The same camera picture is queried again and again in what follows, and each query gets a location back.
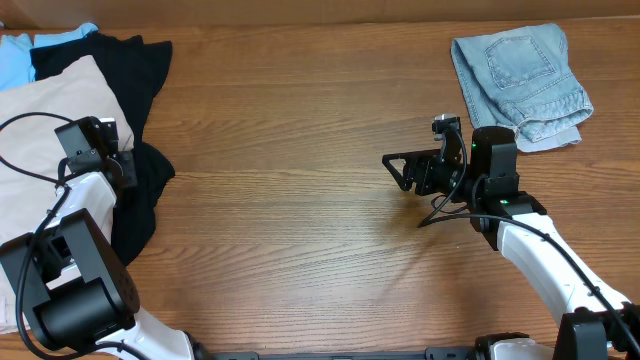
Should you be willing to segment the beige shorts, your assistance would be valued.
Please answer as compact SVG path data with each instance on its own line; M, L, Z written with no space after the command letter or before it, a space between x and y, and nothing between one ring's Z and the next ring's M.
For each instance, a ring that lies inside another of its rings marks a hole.
M1 131L1 156L10 164L55 179L65 157L54 129L59 116L113 118L119 149L134 147L134 135L117 99L91 55L61 74L1 93L1 121L32 112ZM56 200L52 183L1 167L1 241L33 231Z

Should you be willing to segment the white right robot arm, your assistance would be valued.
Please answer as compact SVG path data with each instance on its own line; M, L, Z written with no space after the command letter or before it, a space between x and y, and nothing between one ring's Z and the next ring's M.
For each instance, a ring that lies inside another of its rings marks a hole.
M382 158L401 190L463 203L463 211L434 212L421 226L469 220L523 274L558 326L553 346L526 334L486 335L466 350L466 358L606 359L610 350L638 358L638 305L598 277L563 240L541 203L520 190L513 132L480 128L466 145L451 124L433 130L440 148Z

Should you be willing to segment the black t-shirt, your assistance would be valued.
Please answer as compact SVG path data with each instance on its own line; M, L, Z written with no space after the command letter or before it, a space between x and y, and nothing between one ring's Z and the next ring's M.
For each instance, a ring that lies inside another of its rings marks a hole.
M140 35L119 40L98 32L31 51L38 80L58 75L72 62L91 55L132 129L137 187L125 191L115 209L111 240L124 265L133 262L154 234L154 208L167 182L175 176L170 161L142 141L153 100L168 76L172 52L169 41L146 44Z

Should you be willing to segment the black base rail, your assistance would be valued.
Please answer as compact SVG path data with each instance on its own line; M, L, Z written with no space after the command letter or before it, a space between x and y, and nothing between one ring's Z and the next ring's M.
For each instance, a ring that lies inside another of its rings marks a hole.
M473 347L428 347L422 351L258 354L227 352L212 355L213 360L469 360L476 359Z

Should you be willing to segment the light blue t-shirt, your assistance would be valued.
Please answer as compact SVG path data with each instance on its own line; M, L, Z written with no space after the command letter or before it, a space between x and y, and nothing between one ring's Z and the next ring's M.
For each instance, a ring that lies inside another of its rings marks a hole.
M97 32L98 26L84 23L73 31L58 34L37 34L34 37L23 33L18 36L1 36L1 90L10 90L35 81L32 65L32 49L64 44L85 38Z

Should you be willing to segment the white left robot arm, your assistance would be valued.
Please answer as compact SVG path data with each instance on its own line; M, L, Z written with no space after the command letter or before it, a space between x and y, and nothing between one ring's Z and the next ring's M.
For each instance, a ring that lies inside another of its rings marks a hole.
M210 358L190 334L140 305L109 243L117 193L136 186L133 155L118 148L112 119L66 119L55 134L65 152L56 202L35 231L1 247L16 295L18 333L41 359L104 352L120 359Z

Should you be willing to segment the folded light blue jeans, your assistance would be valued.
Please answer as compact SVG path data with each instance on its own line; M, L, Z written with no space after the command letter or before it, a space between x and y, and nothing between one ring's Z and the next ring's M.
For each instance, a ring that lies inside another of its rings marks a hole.
M474 128L500 126L525 153L576 145L594 106L554 23L456 38L451 58Z

